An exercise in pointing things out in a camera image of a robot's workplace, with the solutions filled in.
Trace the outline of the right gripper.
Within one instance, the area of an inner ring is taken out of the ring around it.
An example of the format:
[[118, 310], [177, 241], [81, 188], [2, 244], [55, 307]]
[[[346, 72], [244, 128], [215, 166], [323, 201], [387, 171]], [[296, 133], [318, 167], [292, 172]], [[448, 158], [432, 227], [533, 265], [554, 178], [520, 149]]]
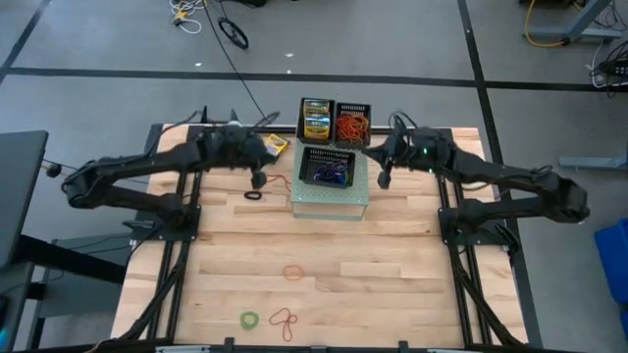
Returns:
[[446, 164], [446, 138], [428, 127], [396, 127], [381, 146], [363, 148], [362, 153], [381, 166], [377, 183], [388, 189], [393, 168], [441, 174]]

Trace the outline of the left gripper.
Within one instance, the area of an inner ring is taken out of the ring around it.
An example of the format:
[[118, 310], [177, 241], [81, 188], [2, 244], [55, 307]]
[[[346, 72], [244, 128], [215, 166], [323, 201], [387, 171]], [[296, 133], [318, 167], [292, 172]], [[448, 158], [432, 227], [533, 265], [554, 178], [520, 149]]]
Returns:
[[251, 185], [259, 189], [267, 182], [262, 168], [272, 161], [277, 161], [274, 144], [265, 146], [259, 135], [248, 129], [218, 129], [212, 134], [211, 162], [212, 168], [236, 168], [251, 170]]

